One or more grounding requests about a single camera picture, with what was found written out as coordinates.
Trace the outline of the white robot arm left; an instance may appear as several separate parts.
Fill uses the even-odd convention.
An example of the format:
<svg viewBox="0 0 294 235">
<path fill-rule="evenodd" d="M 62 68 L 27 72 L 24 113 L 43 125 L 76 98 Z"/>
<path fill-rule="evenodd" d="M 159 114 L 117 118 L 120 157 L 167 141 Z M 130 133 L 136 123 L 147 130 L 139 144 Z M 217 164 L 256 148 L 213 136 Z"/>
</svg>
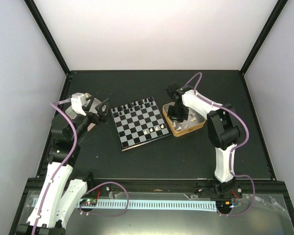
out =
<svg viewBox="0 0 294 235">
<path fill-rule="evenodd" d="M 91 172 L 74 171 L 80 138 L 107 121 L 107 98 L 100 102 L 92 95 L 75 93 L 52 103 L 58 112 L 51 122 L 53 143 L 48 156 L 47 173 L 36 205 L 18 235 L 64 235 L 69 218 L 83 195 L 91 195 L 96 184 Z"/>
</svg>

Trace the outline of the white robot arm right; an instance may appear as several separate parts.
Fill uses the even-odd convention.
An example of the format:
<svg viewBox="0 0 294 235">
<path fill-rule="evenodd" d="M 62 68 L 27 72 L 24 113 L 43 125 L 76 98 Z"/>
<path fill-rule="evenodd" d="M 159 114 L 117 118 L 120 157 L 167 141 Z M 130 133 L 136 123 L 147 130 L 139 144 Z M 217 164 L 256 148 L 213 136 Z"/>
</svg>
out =
<svg viewBox="0 0 294 235">
<path fill-rule="evenodd" d="M 166 93 L 174 102 L 167 111 L 167 117 L 171 121 L 187 120 L 190 108 L 206 119 L 208 138 L 216 151 L 213 192 L 218 197 L 225 197 L 235 184 L 234 154 L 241 134 L 233 106 L 215 103 L 189 85 L 180 88 L 172 83 L 168 85 Z"/>
</svg>

